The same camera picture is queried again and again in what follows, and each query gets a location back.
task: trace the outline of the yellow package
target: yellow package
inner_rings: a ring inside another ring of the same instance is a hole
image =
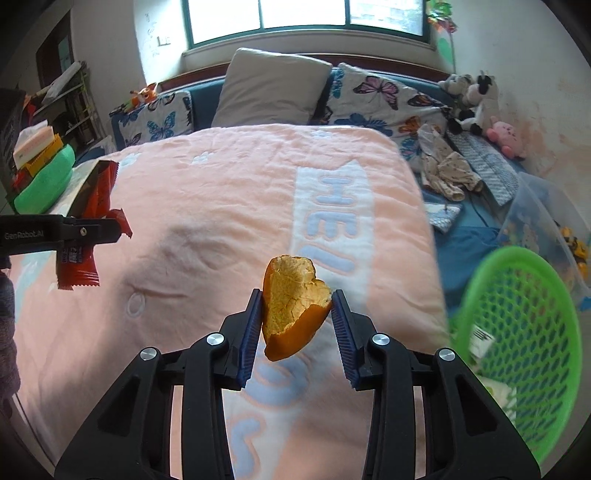
[[[64,148],[64,144],[61,141],[61,137],[58,134],[55,134],[53,142],[46,146],[39,155],[25,163],[22,167],[29,172],[31,178],[35,178],[35,175],[37,175],[62,148]]]

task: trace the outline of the green plastic basket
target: green plastic basket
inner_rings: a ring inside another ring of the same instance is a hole
[[[479,266],[452,321],[466,363],[473,326],[495,338],[478,374],[516,388],[515,427],[541,463],[577,397],[583,349],[569,292],[553,268],[526,248],[504,247]]]

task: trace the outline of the window pane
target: window pane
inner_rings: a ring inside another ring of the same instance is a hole
[[[189,0],[193,42],[260,27],[257,0]]]
[[[265,28],[344,25],[344,0],[261,0]]]
[[[351,23],[423,34],[423,0],[350,0]]]

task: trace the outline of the window frame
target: window frame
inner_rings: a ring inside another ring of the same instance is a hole
[[[402,32],[398,30],[392,30],[390,28],[381,28],[381,27],[373,27],[371,25],[357,25],[351,23],[351,10],[350,10],[350,1],[343,0],[345,2],[345,24],[344,25],[291,25],[288,27],[272,27],[272,28],[265,28],[262,26],[261,28],[257,28],[255,30],[247,30],[244,32],[232,33],[229,35],[224,35],[223,37],[216,37],[211,38],[209,40],[205,40],[199,43],[194,43],[193,41],[193,28],[191,26],[191,15],[189,11],[189,1],[190,0],[182,0],[183,4],[183,20],[185,26],[185,33],[187,35],[187,44],[189,45],[189,50],[194,48],[202,47],[205,45],[211,45],[213,43],[221,42],[224,40],[231,40],[233,38],[240,38],[240,37],[247,37],[249,35],[258,35],[263,33],[270,33],[270,32],[280,32],[280,31],[289,31],[289,30],[340,30],[340,31],[361,31],[361,32],[370,32],[370,33],[379,33],[383,35],[388,35],[391,37],[399,37],[399,38],[406,38],[409,40],[419,41],[421,43],[430,43],[431,41],[431,28],[429,26],[429,22],[427,20],[427,3],[429,0],[423,0],[423,34],[422,35],[415,35],[412,33]],[[258,1],[259,6],[259,20],[262,24],[262,6],[261,0]]]

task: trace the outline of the clear storage box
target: clear storage box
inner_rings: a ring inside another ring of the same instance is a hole
[[[560,232],[568,227],[589,250],[591,230],[565,193],[556,185],[527,173],[519,173],[519,189],[498,241],[520,245],[543,257],[558,272],[579,310],[591,309],[591,259],[586,279]]]

